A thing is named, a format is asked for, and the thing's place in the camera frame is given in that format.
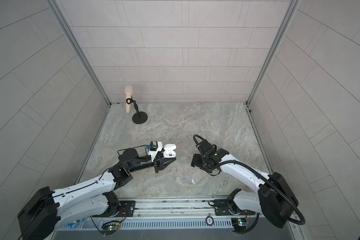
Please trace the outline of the white earbud charging case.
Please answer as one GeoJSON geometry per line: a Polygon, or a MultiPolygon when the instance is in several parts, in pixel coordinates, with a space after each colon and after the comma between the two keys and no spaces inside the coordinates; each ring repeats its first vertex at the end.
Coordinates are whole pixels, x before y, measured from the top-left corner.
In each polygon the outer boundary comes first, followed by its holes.
{"type": "Polygon", "coordinates": [[[163,152],[164,158],[175,158],[177,155],[175,152],[176,148],[177,146],[175,144],[164,145],[164,152],[163,152]]]}

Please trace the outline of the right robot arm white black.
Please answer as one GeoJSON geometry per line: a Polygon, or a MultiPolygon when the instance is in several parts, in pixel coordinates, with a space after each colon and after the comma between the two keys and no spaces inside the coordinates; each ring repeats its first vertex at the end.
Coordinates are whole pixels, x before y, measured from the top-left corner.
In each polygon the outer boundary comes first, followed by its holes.
{"type": "Polygon", "coordinates": [[[277,228],[282,228],[286,222],[301,226],[306,223],[304,215],[298,209],[296,196],[281,174],[256,170],[199,135],[194,135],[193,140],[199,152],[193,155],[192,167],[197,167],[210,176],[213,176],[214,171],[231,175],[256,194],[255,197],[248,197],[242,189],[235,189],[226,200],[213,202],[212,206],[216,210],[247,217],[256,213],[257,218],[264,216],[277,228]]]}

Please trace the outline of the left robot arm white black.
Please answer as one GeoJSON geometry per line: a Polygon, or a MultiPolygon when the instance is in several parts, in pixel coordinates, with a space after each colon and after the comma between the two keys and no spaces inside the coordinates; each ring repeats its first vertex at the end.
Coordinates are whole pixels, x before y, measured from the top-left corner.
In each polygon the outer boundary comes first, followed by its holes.
{"type": "Polygon", "coordinates": [[[54,230],[76,220],[116,215],[121,204],[114,191],[132,180],[132,172],[154,168],[158,173],[176,160],[174,144],[151,142],[144,148],[144,156],[139,156],[135,148],[119,150],[116,165],[85,182],[36,191],[18,214],[20,239],[43,240],[54,230]]]}

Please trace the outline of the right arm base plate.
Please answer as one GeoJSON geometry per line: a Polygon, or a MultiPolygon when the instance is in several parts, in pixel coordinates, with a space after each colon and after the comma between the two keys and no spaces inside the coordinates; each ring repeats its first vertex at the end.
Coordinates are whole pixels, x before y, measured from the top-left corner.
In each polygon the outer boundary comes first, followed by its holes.
{"type": "Polygon", "coordinates": [[[240,210],[231,200],[212,200],[208,204],[214,208],[216,216],[255,216],[256,212],[240,210]]]}

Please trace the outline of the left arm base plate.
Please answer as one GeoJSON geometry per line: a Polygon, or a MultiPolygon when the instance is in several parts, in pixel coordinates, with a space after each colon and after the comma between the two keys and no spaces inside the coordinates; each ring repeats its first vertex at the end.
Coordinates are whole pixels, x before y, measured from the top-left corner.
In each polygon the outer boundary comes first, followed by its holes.
{"type": "Polygon", "coordinates": [[[103,214],[102,218],[114,217],[132,217],[136,208],[136,201],[121,201],[118,205],[109,207],[103,214]]]}

